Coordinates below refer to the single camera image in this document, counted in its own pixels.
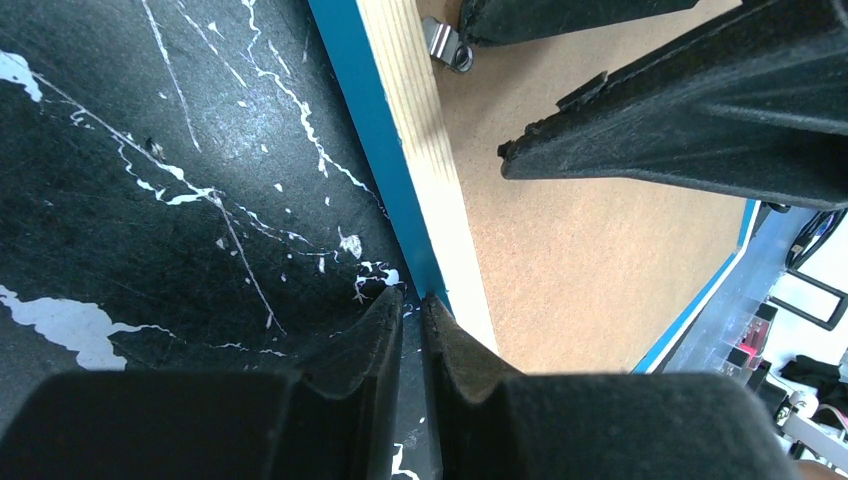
black cloth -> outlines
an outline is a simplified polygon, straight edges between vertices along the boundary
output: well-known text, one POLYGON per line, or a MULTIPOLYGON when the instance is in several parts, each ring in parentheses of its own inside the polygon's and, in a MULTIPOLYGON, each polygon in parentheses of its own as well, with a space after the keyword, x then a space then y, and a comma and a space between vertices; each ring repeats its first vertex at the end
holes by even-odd
POLYGON ((787 380, 817 388, 816 398, 820 404, 831 405, 848 415, 848 384, 839 381, 838 365, 798 355, 780 370, 780 375, 787 380))

metal clip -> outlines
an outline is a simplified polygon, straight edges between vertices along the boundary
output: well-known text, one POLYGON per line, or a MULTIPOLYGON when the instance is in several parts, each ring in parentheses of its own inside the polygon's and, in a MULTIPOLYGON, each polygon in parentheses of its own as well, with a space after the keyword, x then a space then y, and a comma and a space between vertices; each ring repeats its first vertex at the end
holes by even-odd
POLYGON ((444 62, 455 72, 465 73, 471 70, 474 56, 471 47, 460 38, 459 32, 433 17, 424 18, 421 26, 424 28, 424 38, 427 40, 430 56, 444 62))

blue painted edge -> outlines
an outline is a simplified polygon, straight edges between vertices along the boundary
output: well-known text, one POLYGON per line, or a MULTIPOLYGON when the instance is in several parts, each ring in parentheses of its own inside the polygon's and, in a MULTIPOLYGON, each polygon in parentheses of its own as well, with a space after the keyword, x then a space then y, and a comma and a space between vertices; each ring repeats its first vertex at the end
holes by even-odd
POLYGON ((719 267, 718 271, 715 275, 712 276, 709 282, 698 292, 698 295, 689 303, 683 313, 677 317, 677 320, 668 327, 668 330, 662 334, 662 336, 657 340, 653 347, 648 350, 648 353, 642 358, 642 360, 636 365, 631 373, 648 373, 648 369, 651 368, 660 355, 662 355, 663 351, 672 342, 677 333, 685 328, 686 319, 689 318, 690 315, 698 308, 698 304, 701 303, 701 300, 706 297, 710 290, 712 290, 713 285, 719 281, 724 272, 733 265, 733 261, 736 259, 738 255, 741 253, 742 247, 745 245, 745 242, 748 240, 748 231, 750 230, 751 223, 756 219, 756 200, 748 200, 745 204, 745 213, 742 216, 742 226, 739 228, 739 237, 736 241, 736 250, 727 257, 727 260, 724 261, 721 267, 719 267))
POLYGON ((309 5, 418 296, 434 292, 450 308, 356 0, 309 0, 309 5))

black marble surface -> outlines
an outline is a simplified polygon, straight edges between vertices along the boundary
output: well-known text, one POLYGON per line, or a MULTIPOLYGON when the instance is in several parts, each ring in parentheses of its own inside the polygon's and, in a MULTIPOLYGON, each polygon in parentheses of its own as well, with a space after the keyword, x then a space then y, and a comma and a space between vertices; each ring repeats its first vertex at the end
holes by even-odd
POLYGON ((0 51, 0 431, 67 369, 296 365, 395 284, 429 478, 417 299, 305 0, 3 2, 0 51))

black cable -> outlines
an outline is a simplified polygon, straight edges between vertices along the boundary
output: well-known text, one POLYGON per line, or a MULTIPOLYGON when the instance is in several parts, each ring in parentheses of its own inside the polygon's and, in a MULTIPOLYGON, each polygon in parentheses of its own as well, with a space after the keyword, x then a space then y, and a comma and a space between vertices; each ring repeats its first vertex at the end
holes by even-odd
POLYGON ((786 253, 786 268, 798 270, 833 235, 848 210, 819 212, 804 225, 786 253))

